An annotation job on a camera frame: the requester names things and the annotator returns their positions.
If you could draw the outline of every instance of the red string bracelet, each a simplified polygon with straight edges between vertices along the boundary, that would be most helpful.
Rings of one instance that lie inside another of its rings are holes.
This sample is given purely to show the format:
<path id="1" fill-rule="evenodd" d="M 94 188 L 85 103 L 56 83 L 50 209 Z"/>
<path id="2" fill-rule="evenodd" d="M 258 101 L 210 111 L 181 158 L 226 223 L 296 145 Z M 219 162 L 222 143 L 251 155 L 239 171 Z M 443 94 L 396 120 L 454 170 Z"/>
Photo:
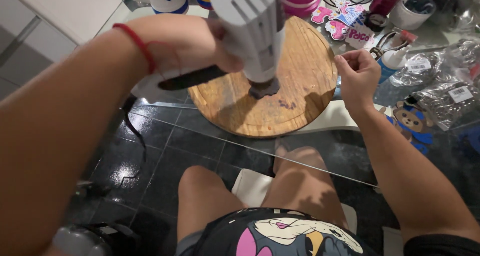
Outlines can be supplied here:
<path id="1" fill-rule="evenodd" d="M 148 74 L 151 75 L 155 71 L 156 64 L 155 61 L 153 60 L 153 55 L 152 53 L 147 49 L 147 45 L 143 43 L 142 39 L 127 25 L 123 23 L 115 23 L 112 28 L 120 28 L 122 29 L 130 38 L 133 40 L 133 42 L 138 46 L 142 54 L 145 56 L 145 59 L 148 62 Z"/>

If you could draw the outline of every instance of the black tile floor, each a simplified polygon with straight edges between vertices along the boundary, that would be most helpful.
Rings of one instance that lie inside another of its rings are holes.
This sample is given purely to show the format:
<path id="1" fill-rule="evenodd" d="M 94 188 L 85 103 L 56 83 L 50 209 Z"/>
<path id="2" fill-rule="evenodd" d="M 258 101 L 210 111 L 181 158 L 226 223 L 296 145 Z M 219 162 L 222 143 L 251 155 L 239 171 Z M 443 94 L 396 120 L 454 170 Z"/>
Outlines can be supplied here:
<path id="1" fill-rule="evenodd" d="M 188 97 L 176 94 L 172 101 L 188 101 Z M 143 149 L 138 139 L 119 124 L 113 135 L 107 135 L 100 144 L 103 151 L 97 151 L 83 177 L 112 190 L 103 198 L 73 197 L 66 212 L 65 223 L 119 222 L 129 226 L 142 237 L 140 255 L 173 255 L 176 247 L 176 219 L 178 209 L 178 183 L 183 171 L 193 165 L 204 166 L 224 180 L 231 189 L 241 168 L 268 173 L 273 157 L 237 144 L 225 142 L 228 139 L 246 146 L 268 151 L 273 148 L 272 140 L 250 141 L 233 136 L 208 123 L 190 123 L 189 116 L 195 110 L 165 109 L 137 106 L 130 113 L 130 120 L 144 136 L 147 143 L 147 160 L 142 161 Z M 182 129 L 171 124 L 181 122 L 184 127 L 202 127 L 205 134 Z M 470 126 L 459 127 L 451 133 L 438 133 L 442 141 L 453 142 L 463 150 L 459 137 Z M 358 132 L 337 130 L 318 132 L 314 136 L 304 135 L 285 138 L 290 148 L 297 148 L 301 142 L 311 141 L 317 148 L 324 148 L 328 167 L 338 171 L 357 171 L 356 175 L 375 182 L 371 165 L 366 156 L 362 138 Z M 471 210 L 480 214 L 480 193 L 472 191 L 480 176 L 475 173 L 478 156 L 443 154 L 442 149 L 432 148 L 429 155 L 460 191 Z M 383 232 L 381 227 L 399 228 L 391 209 L 381 194 L 367 186 L 342 177 L 332 177 L 340 201 L 353 207 L 357 212 L 357 234 L 375 251 L 383 253 Z"/>

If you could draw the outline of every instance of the round wooden board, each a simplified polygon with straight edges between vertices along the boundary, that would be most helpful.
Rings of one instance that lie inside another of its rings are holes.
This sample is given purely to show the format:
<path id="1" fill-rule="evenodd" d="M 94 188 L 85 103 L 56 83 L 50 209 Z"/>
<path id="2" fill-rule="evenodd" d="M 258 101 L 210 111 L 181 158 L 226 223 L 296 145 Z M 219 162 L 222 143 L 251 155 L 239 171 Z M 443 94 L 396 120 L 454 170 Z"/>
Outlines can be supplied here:
<path id="1" fill-rule="evenodd" d="M 285 43 L 276 75 L 280 89 L 256 100 L 243 72 L 190 87 L 191 99 L 210 122 L 247 137 L 266 138 L 299 130 L 332 99 L 337 84 L 333 51 L 304 20 L 285 22 Z"/>

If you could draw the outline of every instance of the glass tabletop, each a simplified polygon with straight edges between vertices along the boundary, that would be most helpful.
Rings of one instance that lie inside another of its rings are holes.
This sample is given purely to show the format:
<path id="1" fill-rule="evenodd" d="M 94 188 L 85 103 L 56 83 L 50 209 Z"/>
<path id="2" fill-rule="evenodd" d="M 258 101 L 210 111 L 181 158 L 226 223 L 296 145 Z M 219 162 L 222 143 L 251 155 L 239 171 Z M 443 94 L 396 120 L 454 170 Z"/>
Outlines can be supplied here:
<path id="1" fill-rule="evenodd" d="M 189 4 L 196 5 L 196 1 L 189 0 Z M 149 6 L 145 3 L 123 0 L 118 9 L 124 9 L 125 5 L 131 12 L 137 8 Z M 309 18 L 305 20 L 321 32 L 330 44 L 334 54 L 340 54 L 353 49 L 349 45 L 343 47 L 345 45 L 343 41 L 333 40 L 329 33 L 325 31 L 323 25 L 312 23 Z M 435 26 L 426 22 L 425 26 L 413 32 L 419 36 L 413 45 L 413 53 L 444 48 L 451 44 L 452 40 L 455 42 L 458 39 L 438 30 L 432 35 L 432 30 L 435 29 Z M 387 80 L 377 87 L 374 103 L 393 107 L 397 101 L 403 100 L 407 95 L 424 87 L 422 85 L 395 87 Z M 340 88 L 341 78 L 339 77 L 333 100 L 341 99 Z M 373 187 L 377 185 L 375 174 L 359 131 L 309 131 L 303 134 L 288 134 L 270 139 L 252 139 L 237 136 L 209 122 L 196 109 L 186 89 L 160 91 L 162 92 L 162 99 L 155 106 L 147 105 L 146 100 L 139 99 L 131 112 L 273 156 L 277 156 L 275 149 L 279 144 L 289 151 L 299 147 L 310 146 L 322 155 L 329 173 Z M 475 128 L 480 128 L 480 112 L 478 111 L 465 115 L 448 131 L 444 132 L 436 126 L 432 127 L 433 144 L 428 146 L 429 150 L 426 157 L 452 181 L 464 197 L 467 205 L 471 206 L 474 209 L 472 211 L 480 216 L 480 191 L 478 191 L 476 184 L 480 179 L 480 171 L 478 170 L 478 167 L 480 167 L 479 154 L 472 154 L 475 151 L 466 142 L 465 136 Z"/>

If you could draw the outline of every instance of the person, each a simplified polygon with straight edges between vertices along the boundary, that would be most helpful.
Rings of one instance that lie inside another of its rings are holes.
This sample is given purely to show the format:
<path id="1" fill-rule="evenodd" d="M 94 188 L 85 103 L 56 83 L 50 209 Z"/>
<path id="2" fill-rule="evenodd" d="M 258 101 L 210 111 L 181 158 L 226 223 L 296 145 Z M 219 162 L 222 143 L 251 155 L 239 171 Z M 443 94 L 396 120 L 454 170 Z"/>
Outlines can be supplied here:
<path id="1" fill-rule="evenodd" d="M 152 43 L 159 71 L 242 61 L 222 47 L 219 22 L 161 14 L 127 23 Z M 358 124 L 405 255 L 479 255 L 480 227 L 448 179 L 375 110 L 380 67 L 365 50 L 335 56 L 342 98 Z M 51 65 L 0 102 L 0 254 L 62 255 L 51 244 L 84 166 L 147 61 L 114 28 Z M 315 149 L 279 150 L 261 208 L 247 208 L 215 173 L 188 168 L 178 186 L 177 255 L 375 255 L 348 230 Z"/>

